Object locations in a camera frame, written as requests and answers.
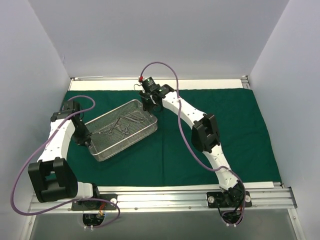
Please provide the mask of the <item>steel mesh instrument tray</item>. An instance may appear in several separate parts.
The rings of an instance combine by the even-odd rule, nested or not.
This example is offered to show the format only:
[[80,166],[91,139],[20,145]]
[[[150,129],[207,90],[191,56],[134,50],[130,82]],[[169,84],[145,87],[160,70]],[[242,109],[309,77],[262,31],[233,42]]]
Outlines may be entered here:
[[91,133],[88,150],[103,162],[153,134],[158,129],[158,119],[133,99],[85,125]]

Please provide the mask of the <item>green surgical drape cloth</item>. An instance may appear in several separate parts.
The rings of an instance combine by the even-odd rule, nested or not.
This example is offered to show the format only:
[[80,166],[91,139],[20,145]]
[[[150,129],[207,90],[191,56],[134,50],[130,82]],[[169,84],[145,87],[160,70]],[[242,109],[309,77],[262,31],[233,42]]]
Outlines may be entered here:
[[[244,88],[181,90],[196,109],[217,119],[223,153],[245,183],[280,182],[269,133],[254,93]],[[178,127],[178,118],[165,109],[156,113],[157,130],[115,156],[99,162],[86,147],[71,142],[67,163],[80,182],[98,186],[168,187],[217,184],[215,173],[191,155]],[[186,139],[191,129],[181,122]],[[203,164],[207,158],[192,149]]]

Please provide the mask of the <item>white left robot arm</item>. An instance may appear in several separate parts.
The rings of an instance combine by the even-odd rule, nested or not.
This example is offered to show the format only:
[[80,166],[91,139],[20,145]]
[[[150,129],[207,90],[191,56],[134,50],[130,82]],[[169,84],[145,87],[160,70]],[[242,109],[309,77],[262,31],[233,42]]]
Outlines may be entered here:
[[62,199],[83,199],[90,210],[100,206],[98,187],[93,183],[77,180],[67,163],[70,141],[88,144],[90,132],[80,120],[55,119],[50,123],[48,143],[37,162],[28,165],[28,175],[39,202],[55,202]]

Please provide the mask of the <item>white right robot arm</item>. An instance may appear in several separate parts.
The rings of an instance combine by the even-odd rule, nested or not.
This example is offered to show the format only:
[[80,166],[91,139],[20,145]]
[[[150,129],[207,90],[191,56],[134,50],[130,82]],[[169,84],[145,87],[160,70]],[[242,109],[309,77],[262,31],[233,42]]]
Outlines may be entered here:
[[[139,95],[142,100],[143,109],[149,111],[154,107],[160,106],[176,114],[178,128],[188,151],[204,169],[216,174],[219,187],[225,190],[222,193],[223,203],[230,207],[238,203],[240,201],[240,194],[233,188],[240,183],[240,180],[231,170],[223,153],[215,116],[196,109],[180,97],[178,91],[167,84],[160,86],[153,83],[151,86],[145,84],[141,86],[143,90],[139,92]],[[190,127],[191,143],[197,151],[204,154],[210,163],[210,167],[202,163],[193,152],[184,135],[181,121],[184,121]]]

